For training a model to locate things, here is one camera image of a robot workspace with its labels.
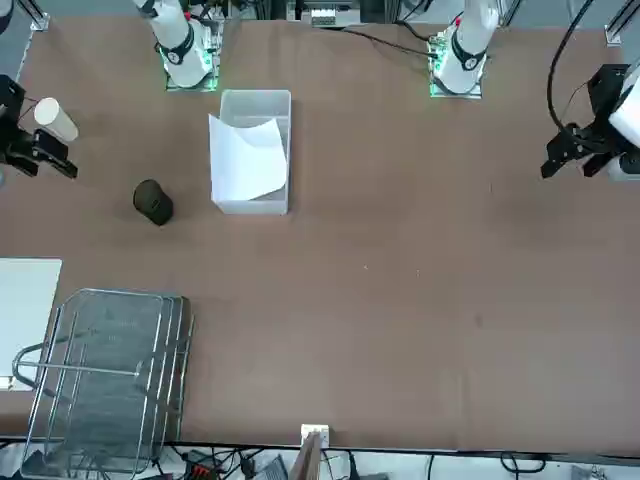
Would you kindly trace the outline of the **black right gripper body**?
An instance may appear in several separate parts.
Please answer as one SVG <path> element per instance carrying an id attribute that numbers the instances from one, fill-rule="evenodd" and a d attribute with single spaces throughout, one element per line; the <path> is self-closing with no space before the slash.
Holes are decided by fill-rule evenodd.
<path id="1" fill-rule="evenodd" d="M 25 90 L 6 74 L 0 75 L 1 130 L 8 131 L 17 126 Z"/>

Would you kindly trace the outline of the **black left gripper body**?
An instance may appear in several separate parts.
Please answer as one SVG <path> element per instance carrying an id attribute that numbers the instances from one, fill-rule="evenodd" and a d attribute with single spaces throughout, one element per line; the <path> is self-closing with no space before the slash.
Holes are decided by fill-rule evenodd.
<path id="1" fill-rule="evenodd" d="M 603 124 L 613 112 L 629 67 L 629 64 L 604 64 L 588 81 L 595 124 Z"/>

